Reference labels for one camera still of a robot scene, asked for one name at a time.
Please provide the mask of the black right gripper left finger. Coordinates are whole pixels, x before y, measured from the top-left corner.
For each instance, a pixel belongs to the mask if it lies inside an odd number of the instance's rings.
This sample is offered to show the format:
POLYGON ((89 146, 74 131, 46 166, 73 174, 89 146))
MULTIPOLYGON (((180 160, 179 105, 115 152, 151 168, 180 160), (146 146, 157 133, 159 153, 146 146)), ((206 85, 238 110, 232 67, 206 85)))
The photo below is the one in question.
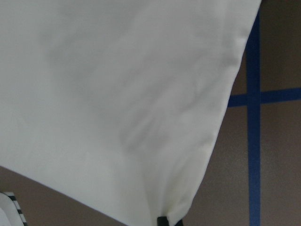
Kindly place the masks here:
POLYGON ((165 216, 157 218, 157 226, 168 226, 168 219, 165 216))

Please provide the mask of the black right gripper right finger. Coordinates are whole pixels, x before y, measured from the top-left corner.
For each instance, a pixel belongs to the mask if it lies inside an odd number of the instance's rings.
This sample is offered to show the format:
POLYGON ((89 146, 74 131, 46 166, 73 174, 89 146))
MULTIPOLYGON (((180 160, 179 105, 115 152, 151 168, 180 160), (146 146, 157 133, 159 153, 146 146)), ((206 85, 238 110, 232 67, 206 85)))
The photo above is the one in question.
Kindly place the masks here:
POLYGON ((182 219, 179 220, 179 221, 175 224, 175 226, 184 226, 183 220, 182 220, 182 219))

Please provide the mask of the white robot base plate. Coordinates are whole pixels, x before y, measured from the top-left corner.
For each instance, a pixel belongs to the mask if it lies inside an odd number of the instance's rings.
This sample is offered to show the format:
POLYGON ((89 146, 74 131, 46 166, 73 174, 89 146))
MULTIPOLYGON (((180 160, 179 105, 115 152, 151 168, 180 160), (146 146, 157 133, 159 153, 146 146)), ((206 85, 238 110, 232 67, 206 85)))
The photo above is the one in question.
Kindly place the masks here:
POLYGON ((27 226, 28 223, 13 192, 0 193, 0 226, 27 226))

